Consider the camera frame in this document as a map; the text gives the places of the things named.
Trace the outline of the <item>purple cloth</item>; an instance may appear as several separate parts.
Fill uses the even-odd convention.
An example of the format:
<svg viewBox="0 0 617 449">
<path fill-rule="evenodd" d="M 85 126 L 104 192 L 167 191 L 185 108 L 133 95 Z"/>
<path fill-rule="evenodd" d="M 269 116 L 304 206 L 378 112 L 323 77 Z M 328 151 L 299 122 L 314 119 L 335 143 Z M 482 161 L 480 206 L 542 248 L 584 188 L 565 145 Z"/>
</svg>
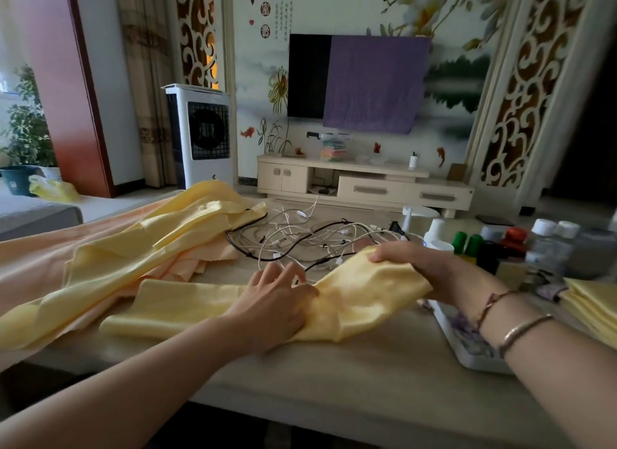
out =
<svg viewBox="0 0 617 449">
<path fill-rule="evenodd" d="M 430 37 L 334 35 L 323 125 L 406 135 L 425 93 Z"/>
</svg>

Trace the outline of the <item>white plastic bottle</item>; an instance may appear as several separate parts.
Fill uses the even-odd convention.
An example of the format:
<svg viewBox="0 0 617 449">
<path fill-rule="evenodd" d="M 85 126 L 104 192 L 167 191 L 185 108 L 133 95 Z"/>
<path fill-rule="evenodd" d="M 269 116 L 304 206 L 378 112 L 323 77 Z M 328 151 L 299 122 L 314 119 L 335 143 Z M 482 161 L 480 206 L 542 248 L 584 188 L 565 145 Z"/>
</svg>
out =
<svg viewBox="0 0 617 449">
<path fill-rule="evenodd" d="M 443 219 L 433 219 L 428 231 L 423 236 L 423 245 L 437 251 L 454 253 L 454 246 L 444 241 L 444 230 L 446 221 Z"/>
</svg>

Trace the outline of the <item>person's left forearm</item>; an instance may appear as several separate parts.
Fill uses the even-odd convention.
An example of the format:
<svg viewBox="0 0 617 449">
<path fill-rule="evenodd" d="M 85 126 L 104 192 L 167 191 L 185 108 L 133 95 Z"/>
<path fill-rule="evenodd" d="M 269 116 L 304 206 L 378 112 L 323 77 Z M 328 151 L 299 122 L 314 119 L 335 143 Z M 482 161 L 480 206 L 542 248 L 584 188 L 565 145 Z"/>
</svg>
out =
<svg viewBox="0 0 617 449">
<path fill-rule="evenodd" d="M 247 351 L 242 320 L 206 320 L 1 422 L 0 449 L 141 449 Z"/>
</svg>

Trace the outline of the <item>green potted plant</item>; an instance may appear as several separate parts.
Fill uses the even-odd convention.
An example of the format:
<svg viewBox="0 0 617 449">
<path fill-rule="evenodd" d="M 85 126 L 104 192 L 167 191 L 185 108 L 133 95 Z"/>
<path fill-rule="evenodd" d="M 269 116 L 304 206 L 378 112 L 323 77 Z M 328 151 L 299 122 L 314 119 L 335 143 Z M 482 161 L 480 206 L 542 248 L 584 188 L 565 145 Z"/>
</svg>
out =
<svg viewBox="0 0 617 449">
<path fill-rule="evenodd" d="M 18 76 L 16 91 L 22 102 L 8 109 L 9 121 L 0 129 L 0 153 L 11 166 L 57 167 L 34 71 L 25 65 Z"/>
</svg>

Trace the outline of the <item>yellow cloth strip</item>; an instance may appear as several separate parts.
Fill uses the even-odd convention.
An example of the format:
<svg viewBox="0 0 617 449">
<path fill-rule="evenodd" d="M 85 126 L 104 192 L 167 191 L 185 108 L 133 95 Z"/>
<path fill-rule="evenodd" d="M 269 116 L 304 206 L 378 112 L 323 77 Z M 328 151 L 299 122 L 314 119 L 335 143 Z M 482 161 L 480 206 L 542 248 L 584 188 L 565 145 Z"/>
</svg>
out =
<svg viewBox="0 0 617 449">
<path fill-rule="evenodd" d="M 290 342 L 333 342 L 370 331 L 432 291 L 411 264 L 373 263 L 367 247 L 320 279 L 305 324 Z M 105 318 L 99 331 L 111 336 L 166 340 L 225 313 L 242 285 L 181 283 L 148 279 L 133 304 Z"/>
</svg>

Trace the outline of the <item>yellow plastic bag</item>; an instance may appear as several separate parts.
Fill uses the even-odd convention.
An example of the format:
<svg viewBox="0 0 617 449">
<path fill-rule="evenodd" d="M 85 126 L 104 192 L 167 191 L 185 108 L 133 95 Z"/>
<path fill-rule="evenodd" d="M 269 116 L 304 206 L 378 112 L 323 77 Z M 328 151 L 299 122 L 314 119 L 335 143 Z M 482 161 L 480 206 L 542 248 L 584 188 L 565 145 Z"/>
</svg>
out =
<svg viewBox="0 0 617 449">
<path fill-rule="evenodd" d="M 48 179 L 40 175 L 30 175 L 29 192 L 33 196 L 50 202 L 73 203 L 80 199 L 74 186 L 68 182 Z"/>
</svg>

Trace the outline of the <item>clear bottle white cap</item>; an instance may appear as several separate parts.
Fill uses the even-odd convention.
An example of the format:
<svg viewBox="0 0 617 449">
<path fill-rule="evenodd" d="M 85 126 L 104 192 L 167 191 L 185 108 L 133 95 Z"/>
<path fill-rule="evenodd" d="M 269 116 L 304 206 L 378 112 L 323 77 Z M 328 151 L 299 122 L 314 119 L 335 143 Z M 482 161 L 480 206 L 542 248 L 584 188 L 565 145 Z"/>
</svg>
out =
<svg viewBox="0 0 617 449">
<path fill-rule="evenodd" d="M 557 223 L 549 219 L 534 221 L 525 241 L 525 262 L 535 271 L 562 277 L 563 271 L 557 259 L 557 227 Z"/>
<path fill-rule="evenodd" d="M 561 220 L 557 223 L 555 231 L 555 265 L 559 273 L 564 273 L 567 263 L 574 250 L 576 237 L 581 226 L 574 222 Z"/>
</svg>

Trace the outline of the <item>peach cloth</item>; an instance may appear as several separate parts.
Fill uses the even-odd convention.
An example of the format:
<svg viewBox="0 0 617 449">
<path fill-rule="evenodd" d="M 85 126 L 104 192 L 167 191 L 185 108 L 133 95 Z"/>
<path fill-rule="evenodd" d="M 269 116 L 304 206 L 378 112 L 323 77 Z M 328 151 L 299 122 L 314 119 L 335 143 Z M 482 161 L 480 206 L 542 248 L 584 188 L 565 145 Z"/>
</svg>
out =
<svg viewBox="0 0 617 449">
<path fill-rule="evenodd" d="M 16 306 L 61 289 L 75 250 L 86 243 L 121 232 L 165 203 L 165 199 L 122 211 L 75 227 L 0 242 L 0 317 Z M 144 274 L 120 297 L 135 296 L 143 279 L 188 282 L 209 263 L 238 258 L 224 235 L 184 251 Z"/>
</svg>

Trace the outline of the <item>white floral tray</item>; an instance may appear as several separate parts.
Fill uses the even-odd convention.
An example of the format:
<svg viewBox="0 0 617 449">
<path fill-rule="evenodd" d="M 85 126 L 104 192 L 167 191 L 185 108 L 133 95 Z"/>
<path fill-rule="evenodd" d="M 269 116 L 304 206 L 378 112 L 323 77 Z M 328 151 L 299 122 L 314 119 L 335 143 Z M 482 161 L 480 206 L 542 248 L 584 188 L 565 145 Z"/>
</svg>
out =
<svg viewBox="0 0 617 449">
<path fill-rule="evenodd" d="M 428 300 L 428 305 L 459 363 L 477 372 L 513 375 L 512 370 L 466 317 L 451 305 Z"/>
</svg>

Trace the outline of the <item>stack of folded yellow cloths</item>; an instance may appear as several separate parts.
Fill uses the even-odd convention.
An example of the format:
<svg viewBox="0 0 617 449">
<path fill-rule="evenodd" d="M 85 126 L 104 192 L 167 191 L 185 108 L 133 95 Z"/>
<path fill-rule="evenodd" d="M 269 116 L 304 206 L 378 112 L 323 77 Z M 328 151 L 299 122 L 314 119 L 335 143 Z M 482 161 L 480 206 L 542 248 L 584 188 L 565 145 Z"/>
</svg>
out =
<svg viewBox="0 0 617 449">
<path fill-rule="evenodd" d="M 559 303 L 604 344 L 617 350 L 617 283 L 564 279 Z"/>
</svg>

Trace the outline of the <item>stack of colourful cloths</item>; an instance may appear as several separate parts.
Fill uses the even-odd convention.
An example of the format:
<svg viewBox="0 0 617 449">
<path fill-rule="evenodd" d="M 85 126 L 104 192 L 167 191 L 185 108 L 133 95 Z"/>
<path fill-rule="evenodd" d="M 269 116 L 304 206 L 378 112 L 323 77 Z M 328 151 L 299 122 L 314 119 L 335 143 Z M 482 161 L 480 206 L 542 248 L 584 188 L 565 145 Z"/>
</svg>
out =
<svg viewBox="0 0 617 449">
<path fill-rule="evenodd" d="M 321 133 L 320 159 L 323 161 L 342 161 L 347 153 L 347 133 Z"/>
</svg>

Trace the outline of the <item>person's left hand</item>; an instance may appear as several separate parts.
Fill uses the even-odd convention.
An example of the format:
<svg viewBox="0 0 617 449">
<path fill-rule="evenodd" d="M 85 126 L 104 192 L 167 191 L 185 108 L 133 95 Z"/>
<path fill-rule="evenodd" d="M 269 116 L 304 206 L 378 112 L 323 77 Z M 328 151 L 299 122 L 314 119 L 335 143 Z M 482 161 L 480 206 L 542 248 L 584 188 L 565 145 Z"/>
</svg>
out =
<svg viewBox="0 0 617 449">
<path fill-rule="evenodd" d="M 285 285 L 264 287 L 264 270 L 255 272 L 239 298 L 224 313 L 230 356 L 263 353 L 285 343 L 305 324 L 307 308 L 294 310 L 291 289 L 306 283 L 301 266 L 291 261 L 285 268 Z"/>
</svg>

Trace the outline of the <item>cream television cabinet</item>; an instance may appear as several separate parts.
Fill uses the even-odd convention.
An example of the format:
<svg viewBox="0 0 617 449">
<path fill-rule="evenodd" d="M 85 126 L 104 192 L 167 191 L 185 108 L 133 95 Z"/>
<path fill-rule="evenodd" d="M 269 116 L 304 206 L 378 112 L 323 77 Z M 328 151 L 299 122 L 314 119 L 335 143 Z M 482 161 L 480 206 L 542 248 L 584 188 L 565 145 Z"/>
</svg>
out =
<svg viewBox="0 0 617 449">
<path fill-rule="evenodd" d="M 320 187 L 334 187 L 332 195 L 316 194 Z M 350 208 L 397 210 L 427 206 L 452 219 L 469 211 L 475 190 L 464 182 L 433 178 L 426 170 L 404 164 L 364 164 L 283 157 L 274 153 L 257 158 L 257 190 L 271 198 L 317 201 Z"/>
</svg>

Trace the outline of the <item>red capped bottle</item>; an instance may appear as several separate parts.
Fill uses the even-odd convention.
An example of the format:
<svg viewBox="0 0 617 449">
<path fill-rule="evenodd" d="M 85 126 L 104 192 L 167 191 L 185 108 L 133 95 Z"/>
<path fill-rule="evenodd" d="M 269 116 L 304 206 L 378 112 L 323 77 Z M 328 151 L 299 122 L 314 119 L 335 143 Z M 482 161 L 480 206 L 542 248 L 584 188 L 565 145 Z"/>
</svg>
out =
<svg viewBox="0 0 617 449">
<path fill-rule="evenodd" d="M 527 253 L 528 231 L 520 227 L 508 228 L 498 244 L 506 258 L 524 259 Z"/>
</svg>

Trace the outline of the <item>large yellow cloth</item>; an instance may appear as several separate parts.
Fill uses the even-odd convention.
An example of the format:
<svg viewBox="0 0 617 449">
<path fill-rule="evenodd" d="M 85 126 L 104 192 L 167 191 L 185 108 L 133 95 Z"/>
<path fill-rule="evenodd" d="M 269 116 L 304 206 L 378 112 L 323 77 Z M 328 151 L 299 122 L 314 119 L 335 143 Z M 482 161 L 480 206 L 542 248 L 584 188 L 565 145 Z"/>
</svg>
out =
<svg viewBox="0 0 617 449">
<path fill-rule="evenodd" d="M 202 181 L 123 232 L 78 247 L 63 288 L 0 317 L 0 352 L 61 331 L 170 258 L 267 215 L 221 180 Z"/>
</svg>

